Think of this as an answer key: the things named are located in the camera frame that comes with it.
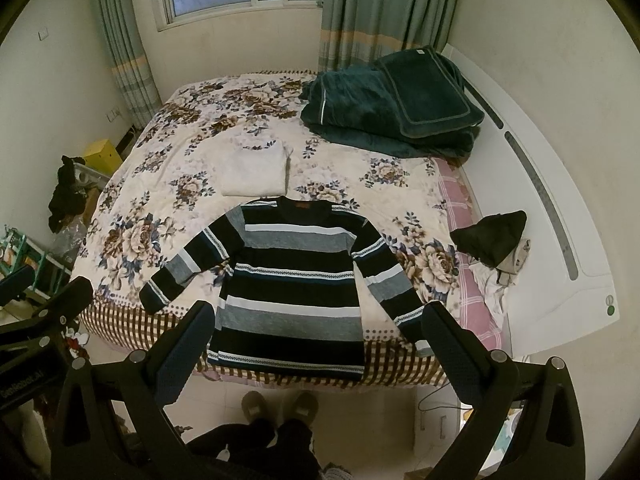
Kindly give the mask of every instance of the headboard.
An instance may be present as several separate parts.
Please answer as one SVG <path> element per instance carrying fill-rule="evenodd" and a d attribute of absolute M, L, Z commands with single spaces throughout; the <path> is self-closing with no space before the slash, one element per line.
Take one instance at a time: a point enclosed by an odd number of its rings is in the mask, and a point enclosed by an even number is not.
<path fill-rule="evenodd" d="M 463 171 L 482 216 L 522 209 L 531 250 L 508 291 L 514 356 L 585 336 L 620 314 L 609 263 L 580 192 L 543 134 L 485 72 L 451 45 L 443 51 L 484 108 Z"/>

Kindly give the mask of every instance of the window sill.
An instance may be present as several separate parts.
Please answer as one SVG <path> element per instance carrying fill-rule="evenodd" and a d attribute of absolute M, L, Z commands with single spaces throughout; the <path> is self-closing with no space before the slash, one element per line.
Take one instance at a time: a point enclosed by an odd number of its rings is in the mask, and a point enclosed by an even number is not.
<path fill-rule="evenodd" d="M 240 14 L 242 12 L 254 12 L 256 10 L 286 10 L 286 9 L 318 9 L 322 11 L 321 4 L 317 0 L 299 0 L 289 1 L 286 4 L 282 0 L 269 0 L 259 2 L 257 5 L 251 3 L 230 4 L 227 6 L 214 7 L 211 9 L 195 10 L 177 16 L 171 23 L 156 23 L 158 32 L 168 30 L 169 28 L 179 27 L 188 23 L 199 22 L 200 20 L 208 20 L 219 16 L 228 16 L 230 14 Z"/>

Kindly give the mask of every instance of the curtain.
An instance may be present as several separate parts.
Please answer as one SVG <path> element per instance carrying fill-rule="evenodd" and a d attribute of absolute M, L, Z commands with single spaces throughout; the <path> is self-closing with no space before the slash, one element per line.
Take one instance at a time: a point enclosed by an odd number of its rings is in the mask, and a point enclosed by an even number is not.
<path fill-rule="evenodd" d="M 132 0 L 92 0 L 111 72 L 134 126 L 143 129 L 161 105 L 138 32 Z"/>
<path fill-rule="evenodd" d="M 319 70 L 447 43 L 456 0 L 324 0 Z"/>

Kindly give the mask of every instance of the striped long-sleeve shirt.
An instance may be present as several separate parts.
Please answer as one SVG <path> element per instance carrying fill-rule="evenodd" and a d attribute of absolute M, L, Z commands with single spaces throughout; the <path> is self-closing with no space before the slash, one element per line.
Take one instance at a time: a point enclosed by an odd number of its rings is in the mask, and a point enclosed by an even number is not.
<path fill-rule="evenodd" d="M 287 375 L 359 379 L 364 372 L 355 262 L 369 290 L 418 352 L 422 302 L 375 227 L 325 200 L 237 206 L 205 227 L 140 291 L 148 312 L 229 260 L 212 363 Z"/>

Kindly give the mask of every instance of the white wall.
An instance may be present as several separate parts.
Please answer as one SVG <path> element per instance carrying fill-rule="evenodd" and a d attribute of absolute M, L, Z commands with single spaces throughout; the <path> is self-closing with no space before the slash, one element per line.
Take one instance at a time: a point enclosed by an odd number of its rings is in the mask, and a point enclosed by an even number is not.
<path fill-rule="evenodd" d="M 176 88 L 258 70 L 316 70 L 321 9 L 237 12 L 158 32 L 151 0 L 133 0 L 162 100 Z"/>
<path fill-rule="evenodd" d="M 122 115 L 110 123 L 113 107 Z M 0 45 L 0 226 L 49 244 L 60 157 L 97 139 L 119 142 L 130 125 L 89 0 L 31 0 Z"/>
<path fill-rule="evenodd" d="M 536 356 L 567 361 L 597 478 L 640 416 L 640 54 L 605 0 L 459 0 L 449 41 L 545 134 L 607 251 L 621 320 Z"/>

